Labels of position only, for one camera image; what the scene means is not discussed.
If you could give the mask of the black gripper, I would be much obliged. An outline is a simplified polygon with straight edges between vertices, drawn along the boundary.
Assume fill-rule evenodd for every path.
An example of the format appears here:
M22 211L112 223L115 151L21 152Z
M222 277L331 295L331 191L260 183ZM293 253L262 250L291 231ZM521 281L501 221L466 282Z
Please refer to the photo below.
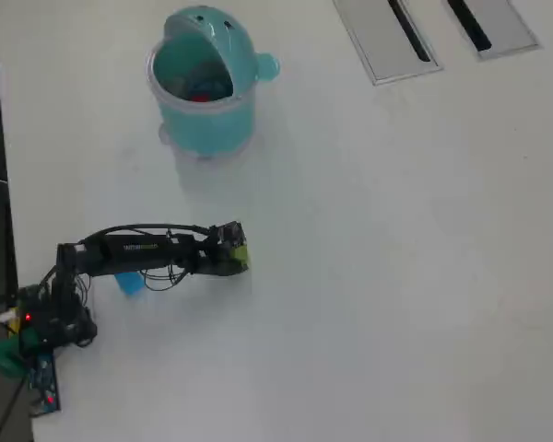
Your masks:
M249 270L240 262L239 243L221 242L217 233L205 238L191 237L186 242L189 250L188 270L192 274L233 276Z

